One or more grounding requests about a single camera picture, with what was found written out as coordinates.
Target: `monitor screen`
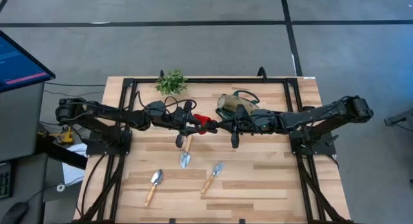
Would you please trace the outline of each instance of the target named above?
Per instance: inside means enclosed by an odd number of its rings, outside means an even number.
[[[0,31],[0,92],[54,78],[53,72]]]

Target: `wooden handle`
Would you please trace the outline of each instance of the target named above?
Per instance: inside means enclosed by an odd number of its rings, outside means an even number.
[[[188,152],[189,149],[191,148],[191,143],[192,143],[192,135],[188,137],[188,140],[186,141],[186,147],[185,147],[185,152]]]
[[[145,202],[145,208],[147,208],[149,206],[149,203],[152,200],[152,197],[154,196],[155,188],[156,188],[156,185],[152,185],[152,188],[150,189],[148,198],[146,199],[146,202]]]
[[[201,190],[201,194],[202,194],[202,195],[205,194],[205,192],[207,191],[207,189],[209,188],[209,186],[212,184],[214,178],[215,178],[215,176],[214,176],[214,175],[211,175],[211,176],[209,177],[209,179],[206,181],[206,183],[205,183],[205,185],[204,185],[204,188],[202,188],[202,190]]]

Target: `potted plant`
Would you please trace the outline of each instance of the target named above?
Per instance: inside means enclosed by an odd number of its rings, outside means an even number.
[[[180,70],[169,71],[167,75],[156,81],[158,83],[156,90],[160,91],[162,95],[181,94],[182,91],[186,90],[185,81],[187,79],[183,77]]]

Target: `white paper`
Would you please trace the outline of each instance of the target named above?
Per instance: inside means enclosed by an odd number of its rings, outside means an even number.
[[[73,145],[67,150],[71,152],[78,153],[79,155],[85,156],[86,157],[86,148],[88,146],[84,143],[81,144],[76,144]],[[63,176],[65,178],[65,184],[73,185],[75,183],[78,183],[83,180],[83,175],[85,174],[85,171],[76,167],[72,167],[70,165],[67,165],[66,163],[62,163],[63,167]]]

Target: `keyboard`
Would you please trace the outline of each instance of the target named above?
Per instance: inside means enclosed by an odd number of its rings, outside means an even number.
[[[12,197],[13,178],[10,162],[0,163],[0,200]]]

